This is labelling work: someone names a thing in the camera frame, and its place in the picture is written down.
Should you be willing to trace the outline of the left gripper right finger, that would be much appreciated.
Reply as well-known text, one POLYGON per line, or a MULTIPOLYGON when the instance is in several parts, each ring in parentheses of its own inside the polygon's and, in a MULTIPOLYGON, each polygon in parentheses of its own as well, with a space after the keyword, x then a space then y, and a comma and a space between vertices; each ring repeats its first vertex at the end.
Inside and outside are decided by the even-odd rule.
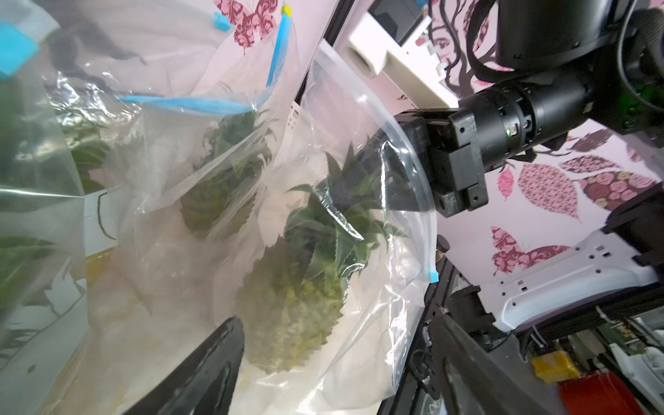
POLYGON ((487 414, 543 414, 534 398, 518 387, 453 319, 442 314, 428 326, 432 356, 449 361, 487 414))

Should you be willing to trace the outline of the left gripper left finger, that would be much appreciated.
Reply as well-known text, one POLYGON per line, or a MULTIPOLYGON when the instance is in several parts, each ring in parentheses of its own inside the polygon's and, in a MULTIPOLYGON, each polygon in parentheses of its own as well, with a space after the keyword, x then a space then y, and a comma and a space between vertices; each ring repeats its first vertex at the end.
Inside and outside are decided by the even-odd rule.
POLYGON ((232 316, 126 413, 229 413, 244 350, 242 322, 232 316))

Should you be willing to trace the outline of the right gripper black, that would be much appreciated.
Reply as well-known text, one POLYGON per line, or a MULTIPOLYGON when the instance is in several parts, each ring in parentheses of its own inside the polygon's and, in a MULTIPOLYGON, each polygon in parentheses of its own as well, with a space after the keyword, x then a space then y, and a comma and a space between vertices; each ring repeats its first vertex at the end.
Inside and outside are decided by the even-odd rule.
POLYGON ((449 218, 489 202, 477 123, 465 109, 388 115, 357 161, 357 190, 390 210, 449 218))

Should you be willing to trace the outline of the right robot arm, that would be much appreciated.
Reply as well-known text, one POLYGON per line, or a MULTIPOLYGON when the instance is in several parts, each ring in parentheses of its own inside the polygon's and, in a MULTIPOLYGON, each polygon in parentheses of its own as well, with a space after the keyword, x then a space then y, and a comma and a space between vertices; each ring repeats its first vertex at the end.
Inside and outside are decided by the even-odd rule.
POLYGON ((663 13, 637 1, 479 1, 457 57, 487 87, 450 109, 403 112, 419 144, 434 200, 450 217, 485 206, 485 176, 512 161, 533 203, 575 216, 582 190, 609 212, 572 247, 518 249, 494 232, 501 278, 451 298, 470 333, 508 332, 663 304, 663 186, 586 155, 571 130, 592 120, 604 131, 663 146, 663 13))

